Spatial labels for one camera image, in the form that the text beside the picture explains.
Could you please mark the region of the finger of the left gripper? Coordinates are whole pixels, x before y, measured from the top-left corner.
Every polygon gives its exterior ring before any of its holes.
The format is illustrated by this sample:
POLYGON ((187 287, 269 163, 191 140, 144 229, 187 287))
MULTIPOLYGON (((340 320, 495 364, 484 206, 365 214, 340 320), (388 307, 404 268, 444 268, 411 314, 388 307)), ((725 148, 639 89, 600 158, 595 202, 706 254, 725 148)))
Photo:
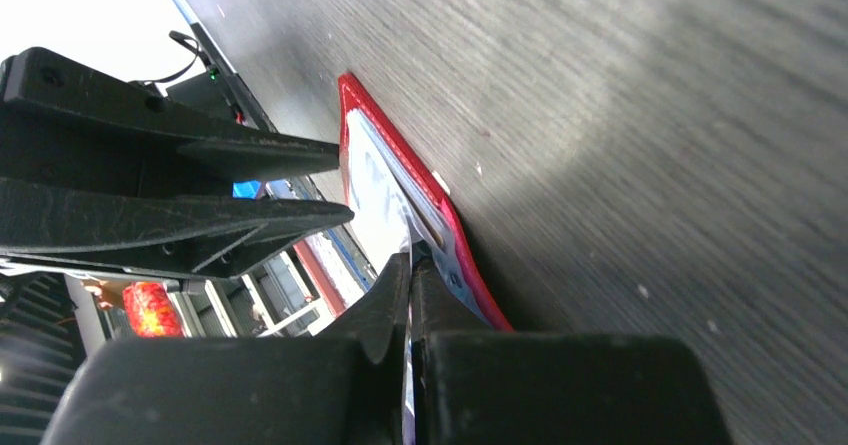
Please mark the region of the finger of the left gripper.
POLYGON ((337 145, 209 115, 41 47, 1 64, 1 175, 130 197, 228 196, 337 168, 337 145))
POLYGON ((98 277, 227 280, 352 217, 327 201, 141 199, 2 179, 1 262, 98 277))

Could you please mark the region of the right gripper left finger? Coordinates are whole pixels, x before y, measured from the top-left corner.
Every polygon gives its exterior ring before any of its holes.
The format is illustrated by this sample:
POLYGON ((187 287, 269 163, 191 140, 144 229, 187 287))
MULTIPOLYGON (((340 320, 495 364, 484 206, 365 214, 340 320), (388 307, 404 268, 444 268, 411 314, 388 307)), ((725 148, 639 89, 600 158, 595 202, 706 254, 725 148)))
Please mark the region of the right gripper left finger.
POLYGON ((313 337, 122 338, 78 370, 47 444, 399 444, 411 259, 313 337))

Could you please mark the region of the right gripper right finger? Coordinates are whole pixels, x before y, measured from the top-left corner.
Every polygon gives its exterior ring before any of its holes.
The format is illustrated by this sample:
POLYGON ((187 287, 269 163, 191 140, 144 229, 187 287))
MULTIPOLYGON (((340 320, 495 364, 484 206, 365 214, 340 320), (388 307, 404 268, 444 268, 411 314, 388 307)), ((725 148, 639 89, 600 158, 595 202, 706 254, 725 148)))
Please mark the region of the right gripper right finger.
POLYGON ((410 284, 420 444, 728 444, 695 354, 666 336, 496 331, 428 259, 410 284))

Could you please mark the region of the red card holder wallet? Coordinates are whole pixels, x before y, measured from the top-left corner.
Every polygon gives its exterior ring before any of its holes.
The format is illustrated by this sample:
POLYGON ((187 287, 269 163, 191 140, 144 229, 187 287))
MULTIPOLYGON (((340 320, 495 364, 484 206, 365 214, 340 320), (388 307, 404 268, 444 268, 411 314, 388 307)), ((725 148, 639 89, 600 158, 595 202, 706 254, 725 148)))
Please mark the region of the red card holder wallet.
POLYGON ((391 254, 419 246, 448 290, 487 325, 512 325, 477 266, 449 191, 407 143, 357 77, 337 80, 340 170, 352 226, 382 270, 391 254))

